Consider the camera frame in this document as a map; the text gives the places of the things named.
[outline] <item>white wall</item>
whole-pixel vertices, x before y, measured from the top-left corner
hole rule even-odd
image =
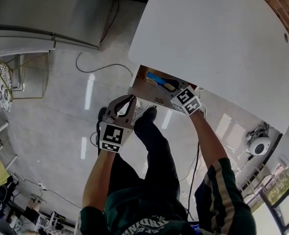
[[[257,235],[281,234],[266,204],[262,204],[252,215],[256,221]]]
[[[273,155],[270,157],[266,166],[272,172],[277,164],[281,160],[285,165],[289,167],[289,137],[283,135],[279,141]]]

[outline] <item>black pants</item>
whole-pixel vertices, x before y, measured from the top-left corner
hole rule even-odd
[[[154,123],[143,117],[136,121],[134,131],[148,151],[148,171],[145,179],[139,178],[136,171],[119,154],[116,154],[108,195],[120,189],[141,185],[169,188],[177,191],[179,195],[179,181],[169,142]]]

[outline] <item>white cable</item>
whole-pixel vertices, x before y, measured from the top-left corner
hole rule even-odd
[[[197,153],[196,153],[196,155],[195,155],[195,158],[194,158],[192,164],[190,165],[190,167],[189,167],[189,169],[188,169],[188,174],[186,175],[186,177],[184,177],[183,179],[179,180],[179,182],[182,182],[182,181],[184,181],[186,178],[188,178],[188,176],[189,176],[189,174],[190,174],[190,170],[191,170],[191,168],[192,168],[192,166],[193,166],[196,158],[197,158]],[[198,174],[198,172],[199,172],[199,170],[200,170],[200,167],[201,167],[201,165],[202,165],[202,160],[201,160],[201,158],[202,158],[202,156],[200,156],[199,159],[198,159],[198,162],[200,161],[200,165],[199,165],[199,168],[198,168],[198,170],[197,170],[197,173],[195,174],[194,177],[197,176],[197,174]]]
[[[197,88],[194,91],[196,92],[196,94],[197,94],[197,91],[199,91],[199,100],[200,100],[202,106],[204,107],[204,118],[205,118],[205,120],[207,120],[207,107],[205,106],[204,102],[201,99],[201,91],[204,91],[204,89],[203,88],[200,89],[200,87],[197,86]]]

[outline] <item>floor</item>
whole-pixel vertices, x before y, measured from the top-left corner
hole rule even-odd
[[[120,12],[99,51],[82,54],[78,65],[88,71],[110,63],[128,66],[132,72],[137,64],[128,59],[128,50],[138,22],[145,8],[144,3],[120,0]],[[97,114],[102,106],[127,94],[130,74],[120,67],[95,73],[81,73],[75,68],[79,53],[54,51],[49,54],[49,79],[43,99],[14,100],[10,113],[0,111],[0,122],[7,120],[9,127],[0,134],[4,149],[1,159],[6,163],[14,154],[18,159],[10,171],[22,179],[42,182],[52,191],[81,206],[82,193],[89,173],[97,159],[97,149],[89,142],[96,130]],[[242,108],[208,91],[201,92],[207,106],[207,119],[226,149],[233,170],[242,168],[247,161],[245,135],[261,120]],[[180,200],[188,206],[197,152],[197,135],[187,116],[158,107],[155,124],[168,139],[181,184]],[[275,140],[278,132],[270,130]],[[147,151],[135,134],[124,145],[121,156],[134,167],[140,177],[147,170]],[[255,166],[264,156],[253,158],[236,173],[238,185],[243,185]],[[207,169],[202,159],[198,163],[193,192],[200,185]],[[41,195],[39,187],[21,182],[21,194],[15,199],[23,208],[31,193]],[[74,223],[80,209],[51,192],[44,192],[46,205],[42,211],[56,211]],[[193,196],[191,214],[197,218]]]

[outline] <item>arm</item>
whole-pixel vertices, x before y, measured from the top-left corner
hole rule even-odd
[[[214,161],[227,158],[227,154],[218,140],[217,136],[204,119],[200,111],[196,111],[190,116],[197,131],[202,157],[209,169]]]
[[[83,208],[90,206],[103,211],[114,157],[114,152],[101,150],[85,186],[82,197]]]
[[[105,206],[115,153],[101,150],[90,173],[82,197],[80,231],[86,234],[109,235],[103,209]]]
[[[255,221],[236,186],[227,154],[201,112],[191,115],[208,168],[195,192],[200,227],[225,235],[254,235]]]

